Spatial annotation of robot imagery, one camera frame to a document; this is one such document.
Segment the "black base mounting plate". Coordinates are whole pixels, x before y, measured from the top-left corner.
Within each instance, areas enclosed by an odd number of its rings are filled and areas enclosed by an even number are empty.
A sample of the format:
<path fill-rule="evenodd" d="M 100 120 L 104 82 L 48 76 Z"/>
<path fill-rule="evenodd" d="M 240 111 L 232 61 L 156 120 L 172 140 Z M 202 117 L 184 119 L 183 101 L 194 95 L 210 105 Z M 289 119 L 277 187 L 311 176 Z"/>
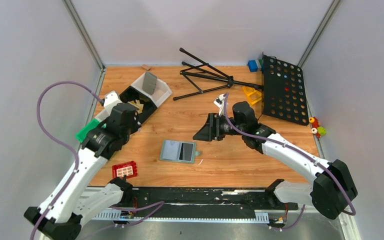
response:
<path fill-rule="evenodd" d="M 299 207 L 281 203 L 264 187 L 137 186 L 111 208 L 139 218 L 151 214 L 163 220 L 250 220 L 257 212 L 284 214 Z"/>

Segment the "white plastic bin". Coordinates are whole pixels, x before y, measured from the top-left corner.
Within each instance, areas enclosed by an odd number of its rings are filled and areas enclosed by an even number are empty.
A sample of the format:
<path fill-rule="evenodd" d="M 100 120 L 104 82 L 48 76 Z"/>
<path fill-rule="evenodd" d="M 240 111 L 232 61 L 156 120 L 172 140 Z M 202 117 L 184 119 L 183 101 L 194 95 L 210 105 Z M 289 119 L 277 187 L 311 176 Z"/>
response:
<path fill-rule="evenodd" d="M 100 111 L 95 117 L 94 119 L 96 119 L 97 121 L 99 122 L 102 122 L 104 121 L 107 117 L 109 117 L 109 113 L 107 112 L 106 109 L 103 109 L 102 111 Z"/>
<path fill-rule="evenodd" d="M 147 97 L 150 97 L 154 104 L 159 108 L 171 95 L 172 90 L 169 88 L 168 84 L 157 77 L 156 88 L 152 95 L 147 94 L 143 91 L 143 79 L 145 72 L 138 77 L 130 86 L 139 90 L 141 93 L 145 94 Z"/>

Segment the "black folding tripod stand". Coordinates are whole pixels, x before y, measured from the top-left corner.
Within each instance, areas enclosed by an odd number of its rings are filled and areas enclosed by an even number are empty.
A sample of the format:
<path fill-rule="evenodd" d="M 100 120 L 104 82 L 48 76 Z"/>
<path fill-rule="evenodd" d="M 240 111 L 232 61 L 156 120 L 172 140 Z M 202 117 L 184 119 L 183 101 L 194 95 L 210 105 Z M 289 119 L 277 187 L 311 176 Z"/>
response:
<path fill-rule="evenodd" d="M 174 101 L 178 101 L 181 99 L 185 99 L 185 98 L 189 98 L 189 97 L 193 97 L 193 96 L 197 96 L 197 95 L 201 95 L 209 92 L 214 92 L 217 90 L 230 89 L 234 85 L 239 85 L 242 87 L 250 87 L 261 92 L 265 90 L 265 87 L 262 84 L 235 80 L 232 75 L 228 75 L 225 72 L 217 69 L 216 67 L 212 66 L 208 62 L 198 58 L 194 54 L 185 50 L 183 47 L 180 47 L 179 51 L 187 55 L 188 57 L 192 58 L 193 60 L 196 60 L 199 63 L 199 65 L 193 65 L 185 61 L 181 62 L 181 64 L 186 68 L 180 70 L 179 74 L 183 76 L 193 87 L 195 87 L 196 92 L 175 96 L 172 98 Z M 194 82 L 195 79 L 214 81 L 217 83 L 223 83 L 223 85 L 208 88 L 208 89 L 203 89 Z"/>

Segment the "black plastic bin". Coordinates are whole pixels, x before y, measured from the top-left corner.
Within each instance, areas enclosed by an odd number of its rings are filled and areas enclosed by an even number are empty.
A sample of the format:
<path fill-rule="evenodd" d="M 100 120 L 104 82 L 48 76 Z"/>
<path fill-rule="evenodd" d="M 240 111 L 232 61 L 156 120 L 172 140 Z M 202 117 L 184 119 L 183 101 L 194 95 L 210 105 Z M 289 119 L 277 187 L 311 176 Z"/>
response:
<path fill-rule="evenodd" d="M 120 95 L 120 100 L 123 103 L 128 103 L 133 100 L 140 100 L 143 106 L 143 111 L 141 114 L 138 114 L 138 121 L 141 124 L 144 124 L 148 118 L 158 109 L 155 103 L 151 100 L 150 97 L 146 96 L 144 93 L 141 93 L 136 88 L 129 86 L 125 89 Z"/>

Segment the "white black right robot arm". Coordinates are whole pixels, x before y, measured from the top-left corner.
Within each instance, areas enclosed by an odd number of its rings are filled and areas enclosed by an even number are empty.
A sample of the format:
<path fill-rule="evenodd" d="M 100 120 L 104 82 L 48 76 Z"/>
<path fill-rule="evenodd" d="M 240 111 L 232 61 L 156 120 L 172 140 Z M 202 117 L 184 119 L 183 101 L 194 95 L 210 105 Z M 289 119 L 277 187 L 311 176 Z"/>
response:
<path fill-rule="evenodd" d="M 209 113 L 203 127 L 193 136 L 197 141 L 221 141 L 227 135 L 241 136 L 247 147 L 272 157 L 306 179 L 306 183 L 277 180 L 271 187 L 275 200 L 313 206 L 324 217 L 334 220 L 341 213 L 354 216 L 352 201 L 358 195 L 345 162 L 329 161 L 304 151 L 286 140 L 273 128 L 258 121 L 246 101 L 233 105 L 227 114 L 227 101 L 216 99 L 217 113 Z"/>

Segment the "gold cards in black bin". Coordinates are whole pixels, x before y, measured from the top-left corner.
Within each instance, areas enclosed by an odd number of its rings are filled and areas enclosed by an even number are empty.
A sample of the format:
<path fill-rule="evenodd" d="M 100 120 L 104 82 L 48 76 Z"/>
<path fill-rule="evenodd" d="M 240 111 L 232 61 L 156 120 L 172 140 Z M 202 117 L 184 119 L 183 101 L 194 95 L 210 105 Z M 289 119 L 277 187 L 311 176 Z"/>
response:
<path fill-rule="evenodd" d="M 141 103 L 140 100 L 135 99 L 135 100 L 129 101 L 128 103 L 136 108 L 136 111 L 137 111 L 138 114 L 142 114 L 143 113 L 144 104 Z"/>

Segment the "small wooden block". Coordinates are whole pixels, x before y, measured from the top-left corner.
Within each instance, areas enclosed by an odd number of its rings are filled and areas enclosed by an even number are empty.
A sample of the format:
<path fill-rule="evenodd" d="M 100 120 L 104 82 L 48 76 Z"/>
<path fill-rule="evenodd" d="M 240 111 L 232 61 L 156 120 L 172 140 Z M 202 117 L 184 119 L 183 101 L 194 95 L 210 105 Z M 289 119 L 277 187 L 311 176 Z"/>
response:
<path fill-rule="evenodd" d="M 145 69 L 146 71 L 149 71 L 152 67 L 151 66 L 149 66 L 149 65 L 147 65 L 147 64 L 143 64 L 142 66 L 141 66 L 143 69 Z"/>

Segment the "blue toy block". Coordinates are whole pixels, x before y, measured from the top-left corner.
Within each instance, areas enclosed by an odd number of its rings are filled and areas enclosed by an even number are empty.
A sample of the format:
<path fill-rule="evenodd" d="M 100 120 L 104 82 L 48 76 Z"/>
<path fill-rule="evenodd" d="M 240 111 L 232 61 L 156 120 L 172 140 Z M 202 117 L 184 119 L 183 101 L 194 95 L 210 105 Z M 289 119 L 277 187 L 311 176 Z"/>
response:
<path fill-rule="evenodd" d="M 261 72 L 263 66 L 262 59 L 249 60 L 247 62 L 247 67 L 251 73 L 253 72 Z"/>

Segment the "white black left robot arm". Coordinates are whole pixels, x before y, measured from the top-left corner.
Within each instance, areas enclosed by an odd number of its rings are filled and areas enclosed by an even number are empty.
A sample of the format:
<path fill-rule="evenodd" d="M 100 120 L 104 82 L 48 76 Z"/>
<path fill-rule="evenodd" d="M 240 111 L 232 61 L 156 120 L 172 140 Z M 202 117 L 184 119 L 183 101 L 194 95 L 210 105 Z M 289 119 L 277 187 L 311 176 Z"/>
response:
<path fill-rule="evenodd" d="M 113 178 L 83 201 L 80 197 L 96 173 L 140 128 L 137 115 L 131 104 L 117 103 L 109 116 L 87 133 L 75 162 L 58 186 L 39 206 L 30 206 L 24 212 L 34 231 L 51 240 L 74 240 L 82 227 L 106 208 L 132 202 L 133 186 L 124 176 Z"/>

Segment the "yellow plastic toy frame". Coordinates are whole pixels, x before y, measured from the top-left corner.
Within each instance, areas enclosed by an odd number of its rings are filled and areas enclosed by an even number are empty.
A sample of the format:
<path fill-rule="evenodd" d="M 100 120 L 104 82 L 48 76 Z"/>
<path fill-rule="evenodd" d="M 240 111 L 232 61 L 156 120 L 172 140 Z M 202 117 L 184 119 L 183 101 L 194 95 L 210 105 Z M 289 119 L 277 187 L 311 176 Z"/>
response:
<path fill-rule="evenodd" d="M 242 91 L 246 96 L 247 102 L 251 106 L 262 101 L 262 93 L 259 90 L 248 86 L 242 86 Z"/>

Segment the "dark credit card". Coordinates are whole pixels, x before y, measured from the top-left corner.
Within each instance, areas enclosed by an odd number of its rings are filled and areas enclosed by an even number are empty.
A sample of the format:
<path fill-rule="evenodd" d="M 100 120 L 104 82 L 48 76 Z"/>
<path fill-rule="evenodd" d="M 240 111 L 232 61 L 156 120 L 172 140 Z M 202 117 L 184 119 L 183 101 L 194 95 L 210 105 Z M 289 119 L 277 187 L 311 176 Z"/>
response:
<path fill-rule="evenodd" d="M 194 156 L 194 147 L 193 143 L 183 142 L 181 144 L 179 160 L 184 162 L 192 162 Z"/>

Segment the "red yellow green toy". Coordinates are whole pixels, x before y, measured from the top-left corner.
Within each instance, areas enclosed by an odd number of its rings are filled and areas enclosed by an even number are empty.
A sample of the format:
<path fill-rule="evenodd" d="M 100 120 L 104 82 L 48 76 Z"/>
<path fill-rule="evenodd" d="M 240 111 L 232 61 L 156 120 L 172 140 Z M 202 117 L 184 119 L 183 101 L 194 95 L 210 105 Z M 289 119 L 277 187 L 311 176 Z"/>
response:
<path fill-rule="evenodd" d="M 319 120 L 313 116 L 308 119 L 310 125 L 311 125 L 311 132 L 313 135 L 315 135 L 317 138 L 320 138 L 322 136 L 325 136 L 327 134 L 326 129 L 320 125 Z"/>

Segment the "red white toy block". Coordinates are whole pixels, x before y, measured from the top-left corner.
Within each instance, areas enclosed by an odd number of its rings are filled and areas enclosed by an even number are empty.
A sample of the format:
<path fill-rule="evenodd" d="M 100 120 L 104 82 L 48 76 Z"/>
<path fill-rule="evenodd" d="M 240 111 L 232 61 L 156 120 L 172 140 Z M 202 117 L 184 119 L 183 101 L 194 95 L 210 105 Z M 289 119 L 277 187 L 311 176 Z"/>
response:
<path fill-rule="evenodd" d="M 137 164 L 135 161 L 128 161 L 112 166 L 112 177 L 133 178 L 138 175 Z"/>

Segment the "black perforated music stand tray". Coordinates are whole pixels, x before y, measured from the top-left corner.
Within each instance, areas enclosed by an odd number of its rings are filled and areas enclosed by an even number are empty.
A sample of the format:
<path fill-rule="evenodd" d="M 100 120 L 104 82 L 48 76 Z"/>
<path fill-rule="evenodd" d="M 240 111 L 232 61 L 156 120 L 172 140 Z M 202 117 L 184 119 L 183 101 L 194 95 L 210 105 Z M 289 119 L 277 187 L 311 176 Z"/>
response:
<path fill-rule="evenodd" d="M 309 114 L 302 68 L 264 54 L 261 71 L 262 114 L 307 126 Z"/>

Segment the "grey card holder in bin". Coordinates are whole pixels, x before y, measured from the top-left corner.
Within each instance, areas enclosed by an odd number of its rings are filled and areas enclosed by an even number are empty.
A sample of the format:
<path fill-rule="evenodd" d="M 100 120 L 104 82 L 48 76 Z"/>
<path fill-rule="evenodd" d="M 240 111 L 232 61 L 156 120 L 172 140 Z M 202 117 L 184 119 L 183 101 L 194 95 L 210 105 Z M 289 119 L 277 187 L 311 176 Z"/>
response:
<path fill-rule="evenodd" d="M 146 71 L 143 77 L 142 90 L 149 95 L 153 95 L 156 89 L 157 79 L 156 75 Z"/>

